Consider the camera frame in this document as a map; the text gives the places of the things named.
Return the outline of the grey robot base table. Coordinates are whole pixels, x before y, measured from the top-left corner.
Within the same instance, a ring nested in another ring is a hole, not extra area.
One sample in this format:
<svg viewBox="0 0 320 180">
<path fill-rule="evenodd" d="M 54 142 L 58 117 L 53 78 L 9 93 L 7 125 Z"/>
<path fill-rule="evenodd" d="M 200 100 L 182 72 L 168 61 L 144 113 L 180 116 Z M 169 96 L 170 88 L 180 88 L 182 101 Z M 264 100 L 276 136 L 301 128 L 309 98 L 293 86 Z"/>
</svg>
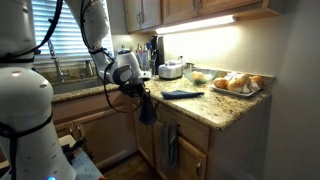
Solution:
<svg viewBox="0 0 320 180">
<path fill-rule="evenodd" d="M 69 163 L 76 171 L 75 180 L 107 180 L 83 150 L 86 140 L 75 140 L 71 135 L 59 138 L 59 143 Z"/>
</svg>

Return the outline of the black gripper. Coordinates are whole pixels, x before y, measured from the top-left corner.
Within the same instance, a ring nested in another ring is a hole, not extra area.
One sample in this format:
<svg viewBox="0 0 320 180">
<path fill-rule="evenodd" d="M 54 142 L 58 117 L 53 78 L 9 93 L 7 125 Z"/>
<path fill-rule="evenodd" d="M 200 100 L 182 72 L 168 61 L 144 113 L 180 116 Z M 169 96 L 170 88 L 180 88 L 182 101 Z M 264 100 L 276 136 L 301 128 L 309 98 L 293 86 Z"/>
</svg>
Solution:
<svg viewBox="0 0 320 180">
<path fill-rule="evenodd" d="M 118 87 L 118 89 L 128 95 L 131 98 L 139 98 L 139 99 L 144 99 L 146 97 L 146 91 L 144 84 L 137 84 L 137 85 L 132 85 L 132 84 L 122 84 Z"/>
</svg>

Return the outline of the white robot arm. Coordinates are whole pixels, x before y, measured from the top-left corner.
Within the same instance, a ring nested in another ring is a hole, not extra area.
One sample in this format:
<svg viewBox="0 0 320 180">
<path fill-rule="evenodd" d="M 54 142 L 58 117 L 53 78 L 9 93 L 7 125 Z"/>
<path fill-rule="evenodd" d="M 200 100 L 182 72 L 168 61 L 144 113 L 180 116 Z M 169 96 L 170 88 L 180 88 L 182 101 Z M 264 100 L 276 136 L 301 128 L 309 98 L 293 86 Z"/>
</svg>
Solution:
<svg viewBox="0 0 320 180">
<path fill-rule="evenodd" d="M 67 4 L 105 84 L 117 84 L 129 95 L 145 99 L 144 76 L 131 51 L 110 57 L 102 47 L 109 27 L 100 0 L 57 0 L 44 39 L 53 34 Z M 1 149 L 9 170 L 1 180 L 75 180 L 53 124 L 53 88 L 32 69 L 39 49 L 35 41 L 32 0 L 0 0 L 0 128 Z"/>
</svg>

